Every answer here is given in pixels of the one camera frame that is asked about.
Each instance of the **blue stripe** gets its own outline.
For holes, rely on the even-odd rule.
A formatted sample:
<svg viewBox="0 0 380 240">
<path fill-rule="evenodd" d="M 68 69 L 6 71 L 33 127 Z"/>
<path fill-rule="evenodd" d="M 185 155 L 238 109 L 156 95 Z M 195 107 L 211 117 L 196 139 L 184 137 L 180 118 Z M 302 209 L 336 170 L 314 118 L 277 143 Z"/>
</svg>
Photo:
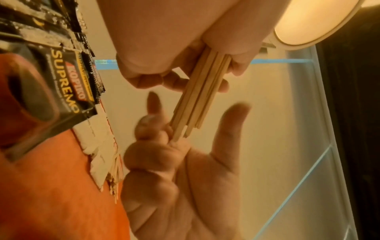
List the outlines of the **blue stripe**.
<svg viewBox="0 0 380 240">
<path fill-rule="evenodd" d="M 318 164 L 325 158 L 325 155 L 328 153 L 328 151 L 330 149 L 331 149 L 331 145 L 328 146 L 328 148 L 325 150 L 325 152 L 318 158 L 318 160 L 314 163 L 314 165 L 310 168 L 310 170 L 306 173 L 306 175 L 301 179 L 301 181 L 297 184 L 297 186 L 293 189 L 293 191 L 289 194 L 289 196 L 285 199 L 285 201 L 280 205 L 280 207 L 274 212 L 274 214 L 268 219 L 268 221 L 264 224 L 264 226 L 256 234 L 256 236 L 253 238 L 253 240 L 259 239 L 259 237 L 268 228 L 269 224 L 273 221 L 273 219 L 277 216 L 277 214 L 289 202 L 289 200 L 293 197 L 293 195 L 297 192 L 297 190 L 305 182 L 305 180 L 310 176 L 310 174 L 314 171 L 314 169 L 318 166 Z"/>
<path fill-rule="evenodd" d="M 269 64 L 269 63 L 310 63 L 311 59 L 253 59 L 251 64 Z M 119 69 L 116 60 L 102 59 L 95 60 L 98 70 L 117 70 Z"/>
</svg>

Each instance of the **hand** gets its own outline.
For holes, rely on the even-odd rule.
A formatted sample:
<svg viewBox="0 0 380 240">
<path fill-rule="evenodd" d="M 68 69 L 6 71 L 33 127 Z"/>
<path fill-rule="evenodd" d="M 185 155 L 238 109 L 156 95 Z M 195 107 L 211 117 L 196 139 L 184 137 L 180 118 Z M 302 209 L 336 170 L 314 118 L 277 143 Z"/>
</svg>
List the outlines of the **hand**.
<svg viewBox="0 0 380 240">
<path fill-rule="evenodd" d="M 122 202 L 139 240 L 232 240 L 239 227 L 239 146 L 249 105 L 223 115 L 211 153 L 171 142 L 160 100 L 150 92 L 148 115 L 125 152 L 130 170 Z"/>
<path fill-rule="evenodd" d="M 230 54 L 241 75 L 290 0 L 97 0 L 115 45 L 119 69 L 136 88 L 182 91 L 207 44 Z M 227 81 L 219 89 L 228 90 Z"/>
</svg>

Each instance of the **bundle of wooden sticks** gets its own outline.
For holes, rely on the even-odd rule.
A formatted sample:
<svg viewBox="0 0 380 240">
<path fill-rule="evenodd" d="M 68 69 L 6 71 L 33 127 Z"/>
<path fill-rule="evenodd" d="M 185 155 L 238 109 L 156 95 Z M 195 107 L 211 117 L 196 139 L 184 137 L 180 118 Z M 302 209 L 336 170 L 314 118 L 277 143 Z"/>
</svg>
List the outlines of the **bundle of wooden sticks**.
<svg viewBox="0 0 380 240">
<path fill-rule="evenodd" d="M 185 138 L 194 127 L 201 128 L 230 61 L 229 55 L 209 47 L 204 49 L 174 110 L 170 122 L 174 130 L 173 141 L 178 141 L 186 125 Z"/>
</svg>

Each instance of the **orange surface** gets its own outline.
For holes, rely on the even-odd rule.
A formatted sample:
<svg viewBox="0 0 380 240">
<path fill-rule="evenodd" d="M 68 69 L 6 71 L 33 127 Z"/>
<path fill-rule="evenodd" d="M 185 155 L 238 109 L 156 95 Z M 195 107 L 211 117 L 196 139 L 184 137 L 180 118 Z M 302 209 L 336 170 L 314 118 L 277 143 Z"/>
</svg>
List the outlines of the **orange surface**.
<svg viewBox="0 0 380 240">
<path fill-rule="evenodd" d="M 129 240 L 120 201 L 114 203 L 108 184 L 102 193 L 98 190 L 89 166 L 70 130 L 46 140 L 16 163 L 0 155 L 0 236 Z"/>
</svg>

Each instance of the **dark background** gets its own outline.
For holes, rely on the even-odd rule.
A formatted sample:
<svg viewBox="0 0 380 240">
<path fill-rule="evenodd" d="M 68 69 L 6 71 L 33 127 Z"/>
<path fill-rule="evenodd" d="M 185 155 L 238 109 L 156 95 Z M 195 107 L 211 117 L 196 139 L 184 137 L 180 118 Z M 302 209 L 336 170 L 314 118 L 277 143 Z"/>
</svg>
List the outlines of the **dark background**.
<svg viewBox="0 0 380 240">
<path fill-rule="evenodd" d="M 359 239 L 380 239 L 380 6 L 317 44 Z"/>
</svg>

